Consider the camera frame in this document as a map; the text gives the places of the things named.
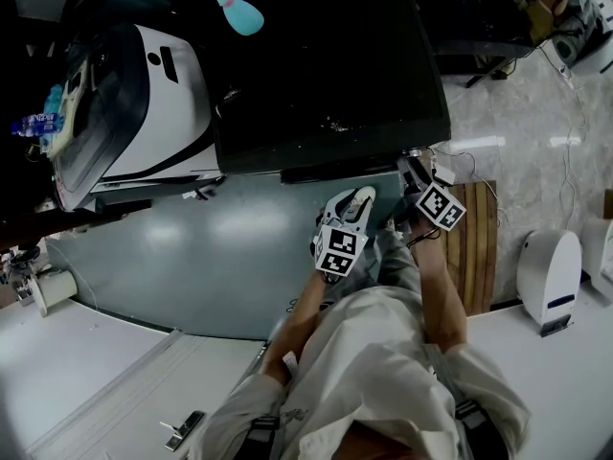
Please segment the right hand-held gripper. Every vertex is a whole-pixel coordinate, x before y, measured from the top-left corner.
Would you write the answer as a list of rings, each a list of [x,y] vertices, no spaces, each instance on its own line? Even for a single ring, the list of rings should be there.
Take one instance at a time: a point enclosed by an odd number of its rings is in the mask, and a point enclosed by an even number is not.
[[[422,215],[446,232],[453,230],[465,216],[465,206],[447,189],[431,183],[418,157],[400,156],[397,168],[404,182],[405,196],[394,208],[394,222],[401,224]]]

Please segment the black washing machine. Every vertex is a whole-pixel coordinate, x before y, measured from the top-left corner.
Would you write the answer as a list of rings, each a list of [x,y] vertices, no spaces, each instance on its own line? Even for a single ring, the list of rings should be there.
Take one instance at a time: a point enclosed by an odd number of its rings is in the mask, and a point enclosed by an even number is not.
[[[223,173],[389,159],[450,136],[432,47],[414,0],[256,0],[236,33],[210,5],[205,72]]]

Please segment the person's left forearm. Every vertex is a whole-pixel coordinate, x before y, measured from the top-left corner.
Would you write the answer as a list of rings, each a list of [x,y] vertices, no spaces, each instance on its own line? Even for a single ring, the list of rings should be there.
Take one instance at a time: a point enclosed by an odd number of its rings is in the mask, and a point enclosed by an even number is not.
[[[327,283],[324,273],[320,270],[314,270],[292,313],[272,339],[264,355],[262,372],[277,381],[281,386],[287,386],[291,380],[291,374],[284,363],[284,357],[288,353],[293,353],[296,358],[301,356],[306,343],[316,328],[326,289]]]

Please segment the person's right forearm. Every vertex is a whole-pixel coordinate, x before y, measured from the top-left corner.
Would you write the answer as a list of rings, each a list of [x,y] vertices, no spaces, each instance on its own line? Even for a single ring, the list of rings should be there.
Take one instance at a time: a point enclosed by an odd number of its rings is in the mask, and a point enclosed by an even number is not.
[[[437,229],[426,218],[411,223],[410,247],[420,272],[422,311],[427,340],[443,353],[467,343],[467,317],[448,272]]]

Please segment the person's left white shoe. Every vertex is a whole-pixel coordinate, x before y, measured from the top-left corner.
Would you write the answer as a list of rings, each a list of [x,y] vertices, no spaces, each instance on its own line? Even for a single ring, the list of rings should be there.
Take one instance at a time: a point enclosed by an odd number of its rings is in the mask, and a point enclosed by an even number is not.
[[[349,203],[341,211],[343,221],[356,222],[359,220],[369,202],[374,202],[376,190],[373,186],[364,186],[356,190]]]

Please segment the white power adapter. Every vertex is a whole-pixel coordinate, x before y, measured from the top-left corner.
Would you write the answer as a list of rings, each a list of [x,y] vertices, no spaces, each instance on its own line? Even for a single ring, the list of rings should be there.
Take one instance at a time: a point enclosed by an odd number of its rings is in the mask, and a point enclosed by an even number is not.
[[[431,163],[432,178],[438,184],[451,187],[455,184],[456,174],[438,162]]]

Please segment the person's grey trousers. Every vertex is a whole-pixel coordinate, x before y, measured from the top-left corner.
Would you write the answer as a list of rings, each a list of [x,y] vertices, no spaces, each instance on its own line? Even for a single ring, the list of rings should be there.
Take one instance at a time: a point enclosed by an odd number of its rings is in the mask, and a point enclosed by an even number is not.
[[[375,237],[378,274],[374,279],[364,255],[361,255],[347,277],[327,286],[324,301],[334,304],[360,290],[373,289],[415,306],[421,302],[420,272],[416,261],[403,243],[402,234],[389,219]]]

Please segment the wooden slat platform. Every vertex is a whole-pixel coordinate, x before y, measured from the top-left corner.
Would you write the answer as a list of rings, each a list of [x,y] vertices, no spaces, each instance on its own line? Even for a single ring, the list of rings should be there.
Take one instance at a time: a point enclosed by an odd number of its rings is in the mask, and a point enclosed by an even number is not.
[[[457,225],[442,235],[447,268],[467,315],[490,310],[497,260],[496,182],[456,184],[449,188],[465,207]]]

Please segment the person's white shirt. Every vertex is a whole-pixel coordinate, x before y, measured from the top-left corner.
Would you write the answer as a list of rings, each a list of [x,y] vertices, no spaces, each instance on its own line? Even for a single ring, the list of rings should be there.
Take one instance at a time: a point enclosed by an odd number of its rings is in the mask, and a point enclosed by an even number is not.
[[[207,420],[192,460],[232,460],[251,424],[277,412],[281,460],[331,460],[355,422],[427,460],[458,460],[454,399],[423,347],[420,297],[399,287],[360,290],[330,307],[288,386],[255,374]]]

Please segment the white round toilet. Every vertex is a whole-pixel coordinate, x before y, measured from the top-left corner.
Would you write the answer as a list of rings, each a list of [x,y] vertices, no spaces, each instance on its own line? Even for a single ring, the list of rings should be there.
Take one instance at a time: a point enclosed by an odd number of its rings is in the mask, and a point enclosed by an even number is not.
[[[574,232],[540,229],[526,237],[518,258],[516,290],[540,336],[568,327],[580,275],[581,248]]]

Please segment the black table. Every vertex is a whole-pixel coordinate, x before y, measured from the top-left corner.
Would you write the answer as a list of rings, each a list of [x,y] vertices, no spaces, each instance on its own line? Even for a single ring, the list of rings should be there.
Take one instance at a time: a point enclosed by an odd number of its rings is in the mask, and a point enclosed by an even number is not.
[[[443,77],[470,88],[502,76],[534,50],[530,22],[514,0],[415,0]]]

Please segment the white and grey washer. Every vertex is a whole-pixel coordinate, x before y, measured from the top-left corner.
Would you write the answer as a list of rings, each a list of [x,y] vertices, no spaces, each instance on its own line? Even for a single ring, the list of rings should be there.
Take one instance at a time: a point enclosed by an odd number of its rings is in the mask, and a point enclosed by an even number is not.
[[[214,112],[194,47],[123,23],[71,47],[48,153],[57,205],[102,212],[221,176]]]

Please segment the white door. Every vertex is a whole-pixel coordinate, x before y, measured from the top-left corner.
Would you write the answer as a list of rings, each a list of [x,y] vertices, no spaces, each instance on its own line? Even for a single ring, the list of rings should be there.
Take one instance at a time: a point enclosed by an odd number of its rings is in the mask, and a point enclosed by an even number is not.
[[[185,460],[199,430],[169,449],[173,432],[195,411],[215,412],[263,348],[174,331],[29,447],[28,460]]]

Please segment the white cylinder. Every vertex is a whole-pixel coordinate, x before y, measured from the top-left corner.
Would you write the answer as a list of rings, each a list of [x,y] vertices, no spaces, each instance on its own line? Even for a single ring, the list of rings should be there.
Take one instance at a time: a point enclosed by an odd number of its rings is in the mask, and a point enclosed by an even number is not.
[[[48,315],[51,307],[78,293],[76,280],[68,270],[45,273],[40,278],[32,276],[29,280],[29,288],[42,317]]]

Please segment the teal plastic packet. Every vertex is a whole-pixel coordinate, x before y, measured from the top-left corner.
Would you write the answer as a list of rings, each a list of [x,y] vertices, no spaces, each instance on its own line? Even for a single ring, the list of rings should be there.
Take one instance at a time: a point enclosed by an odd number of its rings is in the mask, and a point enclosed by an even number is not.
[[[58,114],[62,102],[63,86],[61,84],[54,84],[45,100],[43,113],[44,114]]]

